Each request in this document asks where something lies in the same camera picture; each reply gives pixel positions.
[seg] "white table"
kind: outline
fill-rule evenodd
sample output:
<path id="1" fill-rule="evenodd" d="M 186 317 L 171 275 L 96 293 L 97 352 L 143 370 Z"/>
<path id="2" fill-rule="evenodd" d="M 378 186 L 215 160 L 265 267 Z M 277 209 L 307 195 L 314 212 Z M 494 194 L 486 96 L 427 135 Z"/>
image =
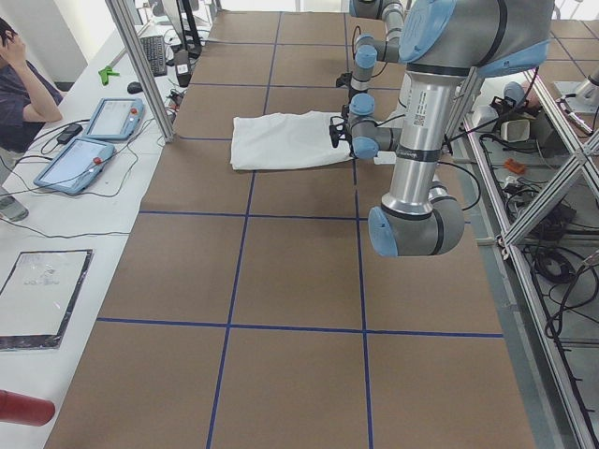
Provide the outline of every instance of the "white table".
<path id="1" fill-rule="evenodd" d="M 157 34 L 157 32 L 148 30 L 145 34 Z M 129 82 L 137 80 L 137 76 L 127 55 L 113 68 L 121 75 L 110 77 L 109 85 L 102 86 L 98 75 L 98 70 L 104 68 L 122 47 L 122 40 L 116 32 L 113 33 L 61 103 L 60 110 L 64 119 L 59 123 L 48 124 L 42 132 L 64 123 L 89 119 L 101 98 L 131 96 L 127 93 L 126 86 Z M 171 67 L 166 77 L 155 80 L 159 91 L 164 93 L 165 97 L 173 87 L 181 90 Z M 143 94 L 133 96 L 144 98 Z M 142 122 L 149 118 L 152 118 L 152 112 L 146 108 Z M 34 193 L 17 195 L 16 197 L 29 209 L 29 216 L 20 224 L 48 235 L 130 232 L 139 211 L 140 200 L 148 188 L 158 163 L 163 144 L 164 140 L 158 126 L 155 122 L 151 122 L 131 145 L 132 151 L 139 160 L 125 179 L 123 189 L 115 197 L 90 195 L 70 197 L 62 194 Z M 117 145 L 117 151 L 123 146 L 124 144 Z M 27 154 L 39 154 L 39 147 L 40 145 L 35 145 Z M 128 150 L 117 155 L 106 165 L 88 191 L 105 195 L 117 192 L 125 173 L 135 162 L 136 155 Z M 44 164 L 45 161 L 41 159 L 27 159 L 17 166 L 16 172 L 27 181 L 29 187 L 35 187 L 32 181 Z M 9 192 L 24 190 L 22 181 L 14 174 L 10 175 L 4 186 Z M 89 271 L 59 349 L 0 352 L 0 389 L 46 398 L 54 402 L 57 408 L 54 418 L 43 427 L 0 423 L 0 447 L 43 448 L 64 401 L 66 390 L 75 373 L 126 241 L 127 235 L 46 239 L 31 231 L 0 223 L 0 282 L 4 282 L 7 278 L 22 251 L 69 249 L 94 251 Z"/>

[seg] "red cylinder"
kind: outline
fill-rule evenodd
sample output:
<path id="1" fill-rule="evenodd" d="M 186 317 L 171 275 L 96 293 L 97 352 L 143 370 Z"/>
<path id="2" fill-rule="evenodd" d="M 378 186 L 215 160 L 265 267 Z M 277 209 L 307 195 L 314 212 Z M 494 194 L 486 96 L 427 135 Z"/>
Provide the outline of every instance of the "red cylinder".
<path id="1" fill-rule="evenodd" d="M 0 390 L 0 421 L 27 426 L 43 426 L 54 416 L 56 408 L 46 399 Z"/>

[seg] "green clip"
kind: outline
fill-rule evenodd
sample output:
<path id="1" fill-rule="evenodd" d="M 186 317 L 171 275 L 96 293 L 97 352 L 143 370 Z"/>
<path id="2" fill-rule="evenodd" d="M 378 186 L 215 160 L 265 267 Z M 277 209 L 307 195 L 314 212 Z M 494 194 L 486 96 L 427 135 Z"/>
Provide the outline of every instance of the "green clip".
<path id="1" fill-rule="evenodd" d="M 102 70 L 98 71 L 97 73 L 100 74 L 100 78 L 102 79 L 103 86 L 106 86 L 109 83 L 109 76 L 118 77 L 120 75 L 119 73 L 114 72 L 112 70 L 112 67 L 109 65 L 107 65 Z"/>

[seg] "person's arm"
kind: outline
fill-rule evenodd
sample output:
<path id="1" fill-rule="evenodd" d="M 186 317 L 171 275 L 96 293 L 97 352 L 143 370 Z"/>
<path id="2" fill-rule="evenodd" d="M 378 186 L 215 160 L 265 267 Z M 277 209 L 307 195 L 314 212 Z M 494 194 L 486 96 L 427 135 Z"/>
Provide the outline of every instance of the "person's arm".
<path id="1" fill-rule="evenodd" d="M 25 122 L 57 122 L 61 120 L 63 115 L 52 95 L 29 68 L 25 59 L 25 44 L 18 35 L 7 32 L 6 46 L 0 45 L 0 56 L 12 66 L 29 93 L 31 103 L 23 108 L 23 120 Z"/>

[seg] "computer mouse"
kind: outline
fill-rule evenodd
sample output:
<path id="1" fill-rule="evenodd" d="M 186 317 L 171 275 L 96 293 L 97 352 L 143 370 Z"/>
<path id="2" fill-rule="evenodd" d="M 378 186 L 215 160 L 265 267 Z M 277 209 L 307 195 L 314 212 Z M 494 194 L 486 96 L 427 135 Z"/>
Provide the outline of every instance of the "computer mouse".
<path id="1" fill-rule="evenodd" d="M 129 85 L 127 86 L 127 91 L 130 94 L 138 94 L 142 91 L 143 89 L 141 89 L 141 83 L 138 81 L 133 81 L 130 82 Z"/>

